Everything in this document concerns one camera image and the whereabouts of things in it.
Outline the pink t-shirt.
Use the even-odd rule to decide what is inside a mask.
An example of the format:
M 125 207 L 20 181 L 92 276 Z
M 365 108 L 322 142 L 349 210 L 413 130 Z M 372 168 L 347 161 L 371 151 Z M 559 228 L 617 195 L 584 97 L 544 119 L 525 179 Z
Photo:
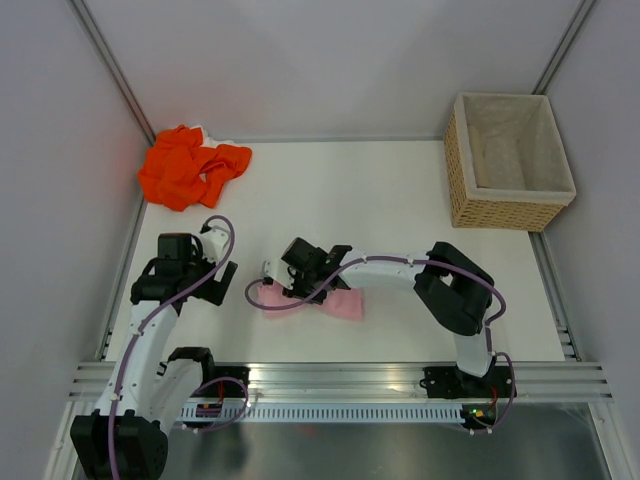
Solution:
M 364 316 L 363 295 L 358 289 L 334 290 L 327 294 L 322 304 L 305 303 L 291 309 L 283 309 L 283 307 L 295 303 L 296 299 L 285 297 L 282 291 L 283 287 L 278 283 L 258 286 L 257 302 L 262 305 L 278 307 L 278 310 L 264 310 L 263 315 L 266 318 L 284 318 L 309 310 L 316 310 L 342 320 L 360 321 Z

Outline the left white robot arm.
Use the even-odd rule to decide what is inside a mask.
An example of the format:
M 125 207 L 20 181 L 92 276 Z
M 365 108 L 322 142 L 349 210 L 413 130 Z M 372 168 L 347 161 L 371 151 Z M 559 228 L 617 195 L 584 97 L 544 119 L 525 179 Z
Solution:
M 163 352 L 189 299 L 222 304 L 237 269 L 229 259 L 234 243 L 231 228 L 159 235 L 155 256 L 131 287 L 129 331 L 109 381 L 93 411 L 71 424 L 87 478 L 159 478 L 180 410 L 193 393 L 216 389 L 209 348 Z

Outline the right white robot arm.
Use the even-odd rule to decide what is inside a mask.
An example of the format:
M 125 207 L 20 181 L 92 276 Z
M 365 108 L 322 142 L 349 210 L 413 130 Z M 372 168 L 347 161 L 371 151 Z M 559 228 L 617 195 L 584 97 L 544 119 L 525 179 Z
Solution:
M 488 326 L 506 311 L 494 279 L 450 243 L 425 253 L 367 254 L 350 245 L 329 251 L 296 238 L 281 256 L 289 279 L 283 293 L 322 304 L 331 293 L 384 287 L 417 295 L 430 315 L 454 337 L 456 381 L 478 395 L 492 381 L 495 366 Z

